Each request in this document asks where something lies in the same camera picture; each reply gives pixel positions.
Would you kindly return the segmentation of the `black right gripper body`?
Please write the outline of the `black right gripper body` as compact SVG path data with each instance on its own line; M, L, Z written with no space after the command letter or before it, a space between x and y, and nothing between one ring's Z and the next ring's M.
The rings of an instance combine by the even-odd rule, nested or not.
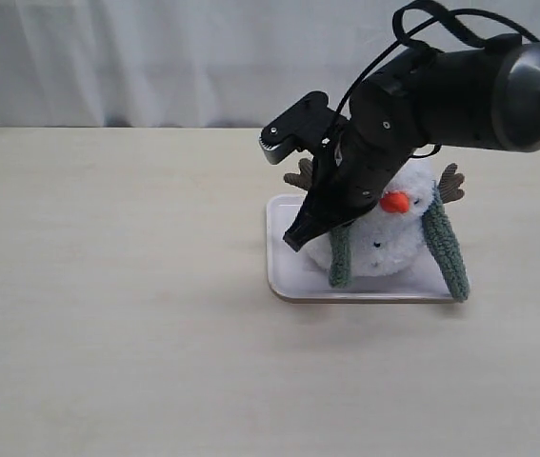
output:
M306 229L335 229L373 209L403 167L403 149L342 137L311 162L311 183L300 209Z

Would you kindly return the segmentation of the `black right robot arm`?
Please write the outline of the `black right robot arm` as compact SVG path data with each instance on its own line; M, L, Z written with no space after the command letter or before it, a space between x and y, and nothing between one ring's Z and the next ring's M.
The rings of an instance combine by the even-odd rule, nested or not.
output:
M500 35L479 50L406 50L359 85L335 133L323 93L294 110L296 146L313 155L310 189L284 234L299 250L371 211L422 147L540 150L540 42Z

